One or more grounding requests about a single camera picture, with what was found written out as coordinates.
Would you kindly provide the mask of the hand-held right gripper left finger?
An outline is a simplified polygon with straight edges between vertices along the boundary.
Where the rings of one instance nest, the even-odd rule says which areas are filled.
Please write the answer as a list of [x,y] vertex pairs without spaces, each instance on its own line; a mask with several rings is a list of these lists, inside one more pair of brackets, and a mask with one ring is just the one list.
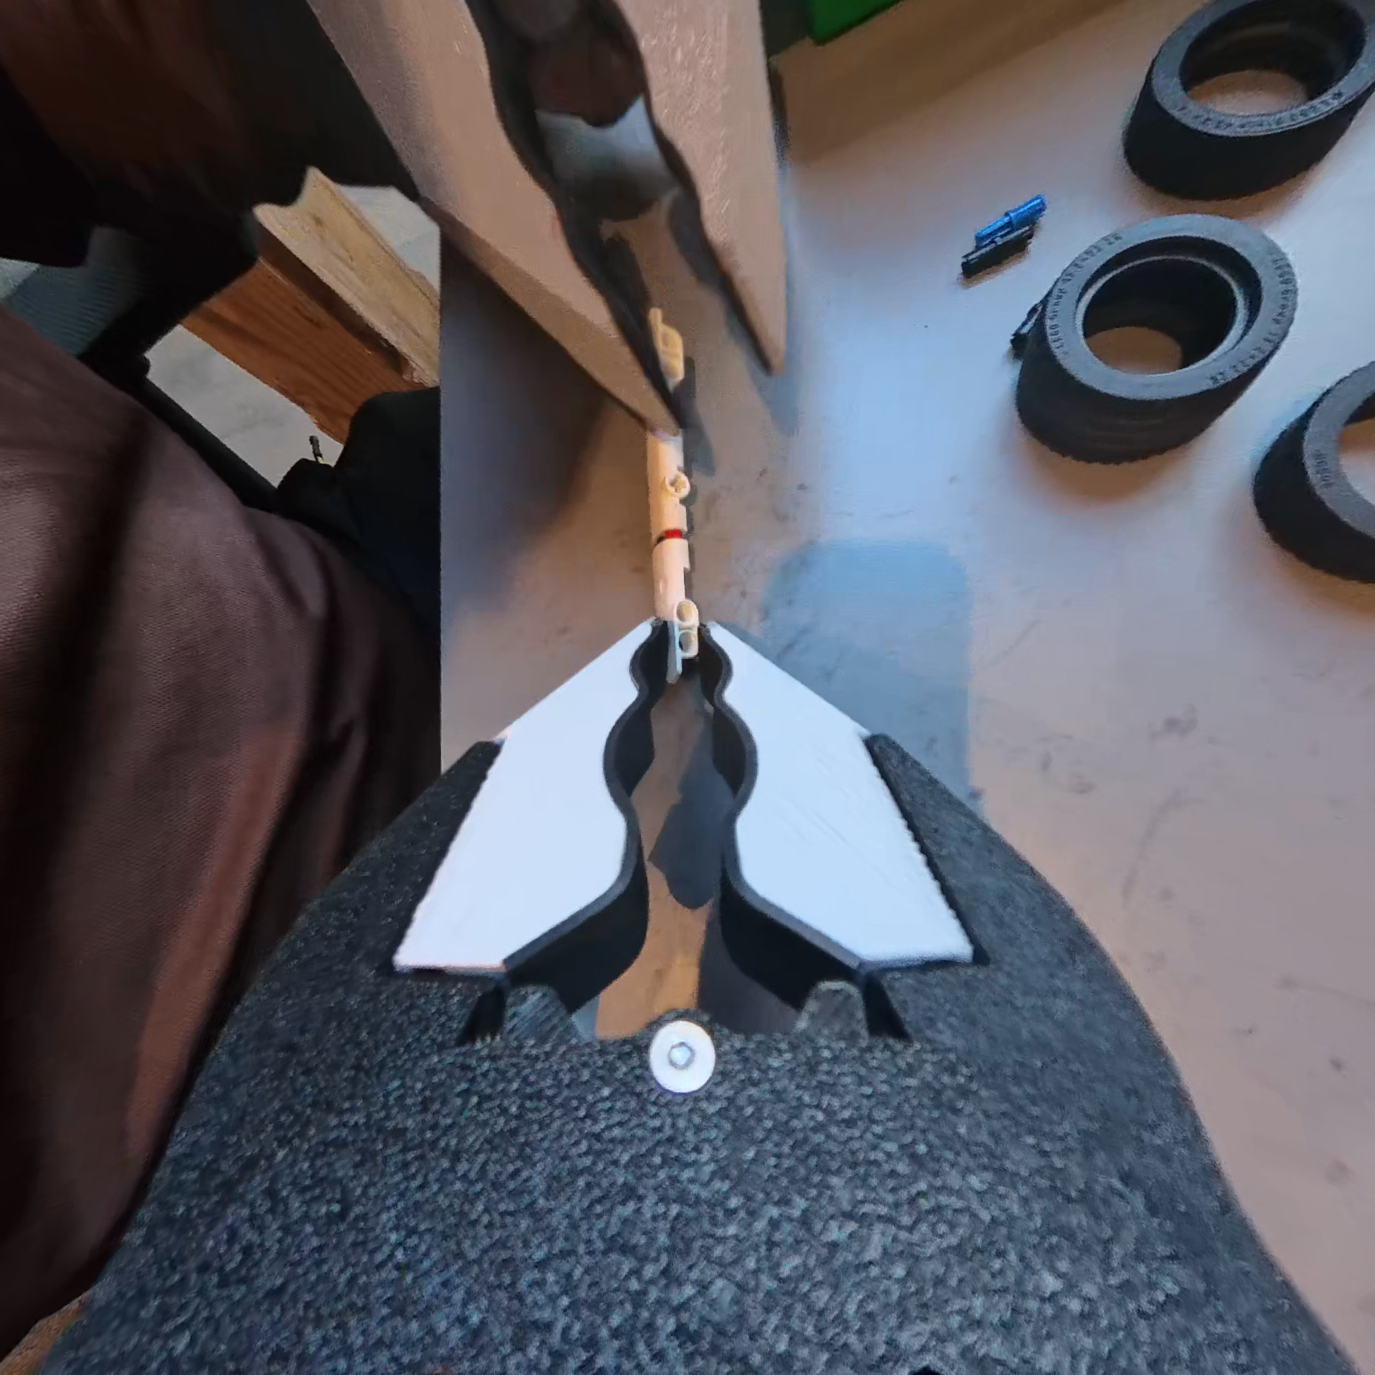
[[470,752],[485,773],[396,973],[542,986],[578,1010],[632,966],[648,879],[630,796],[661,693],[663,626],[645,621]]

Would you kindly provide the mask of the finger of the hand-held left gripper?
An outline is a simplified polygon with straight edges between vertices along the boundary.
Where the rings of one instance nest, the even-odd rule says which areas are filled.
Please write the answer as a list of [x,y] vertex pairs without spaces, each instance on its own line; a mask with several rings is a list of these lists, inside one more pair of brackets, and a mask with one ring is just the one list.
[[755,2],[620,2],[650,123],[768,374],[786,365],[786,238],[763,15]]
[[558,184],[494,4],[313,2],[426,210],[602,390],[673,434],[679,408],[627,243]]

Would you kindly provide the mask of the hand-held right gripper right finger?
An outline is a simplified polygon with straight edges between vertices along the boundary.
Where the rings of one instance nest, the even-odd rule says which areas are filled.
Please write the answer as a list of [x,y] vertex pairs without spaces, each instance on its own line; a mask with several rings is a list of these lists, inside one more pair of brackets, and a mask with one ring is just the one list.
[[974,940],[874,762],[871,734],[722,624],[699,636],[730,791],[719,922],[732,963],[801,1010],[843,983],[963,968]]

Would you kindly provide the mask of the green plastic bin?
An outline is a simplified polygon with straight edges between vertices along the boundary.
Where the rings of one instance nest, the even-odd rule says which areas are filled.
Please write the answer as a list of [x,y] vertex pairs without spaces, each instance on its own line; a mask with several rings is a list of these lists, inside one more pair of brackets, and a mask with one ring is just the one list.
[[828,45],[899,4],[894,0],[802,2],[807,35],[819,46]]

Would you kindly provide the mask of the small white toy connector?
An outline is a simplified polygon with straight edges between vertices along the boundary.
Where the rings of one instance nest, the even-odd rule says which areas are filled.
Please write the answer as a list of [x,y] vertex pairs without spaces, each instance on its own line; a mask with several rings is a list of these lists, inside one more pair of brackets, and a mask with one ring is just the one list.
[[647,500],[648,531],[658,542],[658,534],[670,527],[689,529],[688,503],[693,495],[681,436],[647,433]]

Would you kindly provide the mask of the grey desk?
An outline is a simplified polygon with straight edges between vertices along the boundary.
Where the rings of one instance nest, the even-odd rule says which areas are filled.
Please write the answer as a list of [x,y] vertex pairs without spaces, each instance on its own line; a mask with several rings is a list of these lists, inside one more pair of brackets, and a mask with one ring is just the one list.
[[[1130,981],[1265,1246],[1372,1372],[1372,588],[1275,547],[1251,475],[1372,361],[1372,107],[1265,231],[1298,316],[1203,437],[1062,459],[1008,338],[1100,236],[1187,212],[1126,169],[1198,4],[1115,4],[830,156],[784,149],[786,369],[756,367],[661,203],[625,228],[689,339],[704,613],[894,737]],[[1030,248],[974,233],[1043,195]]]

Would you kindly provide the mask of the tan wooden board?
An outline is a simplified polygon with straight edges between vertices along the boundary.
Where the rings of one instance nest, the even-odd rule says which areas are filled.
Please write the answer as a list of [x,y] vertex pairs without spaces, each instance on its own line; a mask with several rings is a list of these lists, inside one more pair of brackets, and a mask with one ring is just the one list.
[[786,156],[820,161],[964,82],[1115,9],[1113,2],[907,2],[774,56]]

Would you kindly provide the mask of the wooden beam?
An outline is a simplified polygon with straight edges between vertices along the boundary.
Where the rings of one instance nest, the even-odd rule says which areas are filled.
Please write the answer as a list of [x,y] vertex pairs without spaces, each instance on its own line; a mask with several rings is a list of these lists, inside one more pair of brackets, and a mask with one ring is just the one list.
[[183,328],[344,442],[372,398],[440,382],[440,302],[336,182],[252,215],[254,266]]

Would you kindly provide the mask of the blue toy pin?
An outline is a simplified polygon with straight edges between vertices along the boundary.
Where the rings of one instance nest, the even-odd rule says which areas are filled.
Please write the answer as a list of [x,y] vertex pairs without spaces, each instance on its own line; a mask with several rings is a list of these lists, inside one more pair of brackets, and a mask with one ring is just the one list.
[[986,249],[1022,233],[1035,233],[1046,215],[1046,198],[1035,195],[1004,212],[974,233],[974,249]]

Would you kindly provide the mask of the person's legs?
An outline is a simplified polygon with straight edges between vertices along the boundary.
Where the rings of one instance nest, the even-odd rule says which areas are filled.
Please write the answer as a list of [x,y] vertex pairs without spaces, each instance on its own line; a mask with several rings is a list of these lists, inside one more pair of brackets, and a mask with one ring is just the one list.
[[440,392],[391,392],[355,413],[334,464],[301,459],[278,483],[280,511],[323,536],[404,608],[439,660]]

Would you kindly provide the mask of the person's torso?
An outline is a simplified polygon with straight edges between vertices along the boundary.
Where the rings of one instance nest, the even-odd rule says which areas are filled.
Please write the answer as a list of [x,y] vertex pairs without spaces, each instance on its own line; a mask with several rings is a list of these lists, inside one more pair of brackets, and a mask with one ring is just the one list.
[[439,768],[437,654],[3,311],[2,1344],[82,1295],[233,1007]]

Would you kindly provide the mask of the black rubber toy tire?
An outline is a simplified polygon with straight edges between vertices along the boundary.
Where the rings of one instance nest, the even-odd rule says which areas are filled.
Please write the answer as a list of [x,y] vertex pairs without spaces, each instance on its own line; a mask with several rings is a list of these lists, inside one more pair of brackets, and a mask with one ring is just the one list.
[[[1292,331],[1287,252],[1238,220],[1179,215],[1105,234],[1061,272],[1020,361],[1015,406],[1054,454],[1100,465],[1152,459],[1211,428]],[[1170,372],[1126,372],[1090,339],[1144,329],[1180,349]]]
[[[1239,76],[1297,82],[1300,104],[1233,113],[1197,89]],[[1123,135],[1130,171],[1184,200],[1244,198],[1319,164],[1372,99],[1367,2],[1216,2],[1187,18],[1149,64]]]
[[1252,482],[1265,532],[1310,568],[1373,583],[1373,503],[1351,480],[1341,434],[1372,419],[1373,365],[1324,390],[1272,442]]

